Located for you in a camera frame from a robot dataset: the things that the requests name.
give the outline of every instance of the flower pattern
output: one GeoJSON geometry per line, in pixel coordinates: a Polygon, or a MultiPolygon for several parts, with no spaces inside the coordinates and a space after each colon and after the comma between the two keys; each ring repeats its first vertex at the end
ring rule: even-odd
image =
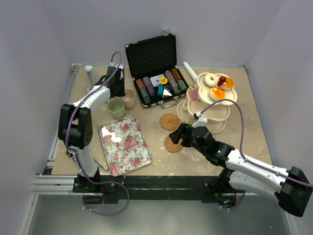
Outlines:
{"type": "Polygon", "coordinates": [[[151,163],[151,152],[135,116],[127,116],[106,123],[99,127],[99,133],[112,176],[118,176],[151,163]]]}

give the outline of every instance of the round cork coaster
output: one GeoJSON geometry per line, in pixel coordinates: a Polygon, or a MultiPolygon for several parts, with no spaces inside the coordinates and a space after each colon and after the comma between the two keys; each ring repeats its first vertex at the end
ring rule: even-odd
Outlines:
{"type": "Polygon", "coordinates": [[[179,127],[179,117],[175,114],[164,114],[160,118],[160,125],[167,131],[174,131],[179,127]]]}
{"type": "Polygon", "coordinates": [[[174,144],[169,136],[167,136],[164,140],[164,147],[167,151],[171,153],[177,153],[181,151],[182,145],[180,144],[182,139],[179,140],[178,144],[174,144]]]}

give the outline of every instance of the beige tabletop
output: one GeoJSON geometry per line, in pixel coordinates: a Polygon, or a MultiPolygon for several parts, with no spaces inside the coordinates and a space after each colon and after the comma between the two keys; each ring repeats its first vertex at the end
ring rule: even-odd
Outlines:
{"type": "MultiPolygon", "coordinates": [[[[106,68],[96,68],[100,74],[106,73],[106,68]]],[[[194,81],[184,68],[179,68],[189,86],[194,81]]],[[[196,74],[202,72],[224,73],[231,77],[235,82],[235,89],[238,95],[237,103],[242,108],[245,118],[245,138],[244,153],[259,159],[265,163],[271,164],[268,147],[265,141],[264,133],[260,123],[259,115],[255,106],[252,91],[245,68],[194,68],[196,74]]],[[[125,88],[134,89],[133,80],[128,68],[125,69],[125,88]]],[[[81,99],[86,94],[84,68],[80,68],[71,103],[81,99]]],[[[126,115],[135,115],[139,121],[144,138],[148,148],[152,153],[152,163],[128,172],[127,175],[188,175],[188,176],[212,176],[218,175],[222,170],[208,162],[205,157],[193,148],[183,148],[178,153],[169,153],[164,148],[164,139],[171,132],[162,129],[159,119],[163,114],[176,114],[176,106],[162,109],[160,105],[153,108],[144,109],[138,96],[137,105],[132,110],[127,110],[126,115]]],[[[104,103],[98,111],[92,114],[93,121],[93,138],[91,148],[93,157],[101,164],[100,173],[109,174],[106,160],[104,157],[102,145],[98,135],[97,128],[113,118],[107,112],[107,104],[104,103]]],[[[237,108],[230,107],[230,116],[227,119],[226,127],[218,134],[214,134],[216,140],[225,142],[239,148],[241,135],[241,120],[237,108]]],[[[52,174],[57,175],[76,175],[78,171],[77,164],[74,160],[65,154],[65,146],[60,141],[56,159],[54,162],[52,174]]]]}

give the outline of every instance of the white card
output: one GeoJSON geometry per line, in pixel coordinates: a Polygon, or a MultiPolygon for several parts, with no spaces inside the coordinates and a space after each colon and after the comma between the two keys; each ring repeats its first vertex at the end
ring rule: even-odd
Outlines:
{"type": "Polygon", "coordinates": [[[157,87],[160,83],[160,79],[164,77],[164,74],[160,74],[154,77],[150,77],[150,81],[152,83],[152,86],[157,87]]]}

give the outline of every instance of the mug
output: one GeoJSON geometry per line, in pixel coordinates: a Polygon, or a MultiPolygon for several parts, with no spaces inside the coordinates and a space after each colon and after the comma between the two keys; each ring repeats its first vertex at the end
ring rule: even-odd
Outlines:
{"type": "Polygon", "coordinates": [[[109,101],[108,110],[114,119],[123,118],[126,114],[125,105],[120,99],[113,99],[109,101]]]}
{"type": "Polygon", "coordinates": [[[125,96],[121,97],[126,109],[133,109],[136,106],[136,92],[132,89],[125,89],[125,96]]]}

